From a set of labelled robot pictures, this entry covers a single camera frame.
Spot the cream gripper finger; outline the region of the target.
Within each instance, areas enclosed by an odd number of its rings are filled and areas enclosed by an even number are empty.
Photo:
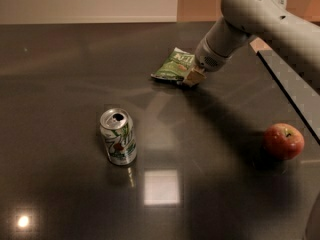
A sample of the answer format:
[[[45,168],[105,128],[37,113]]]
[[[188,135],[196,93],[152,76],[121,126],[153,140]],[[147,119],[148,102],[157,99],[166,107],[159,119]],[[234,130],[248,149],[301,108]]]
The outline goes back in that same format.
[[[195,84],[195,82],[193,80],[193,69],[192,68],[190,68],[186,72],[186,75],[184,76],[182,83],[187,86],[193,86]]]
[[[193,66],[192,69],[193,69],[193,80],[195,82],[194,85],[197,85],[206,78],[205,69],[200,68],[198,66]]]

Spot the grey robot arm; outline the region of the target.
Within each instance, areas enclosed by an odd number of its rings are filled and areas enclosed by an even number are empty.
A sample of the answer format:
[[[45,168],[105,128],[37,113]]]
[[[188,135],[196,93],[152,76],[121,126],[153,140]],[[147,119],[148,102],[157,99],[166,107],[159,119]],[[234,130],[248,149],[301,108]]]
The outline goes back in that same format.
[[[286,0],[221,0],[221,12],[195,50],[196,66],[217,71],[238,48],[260,38],[320,89],[320,27],[288,12]]]

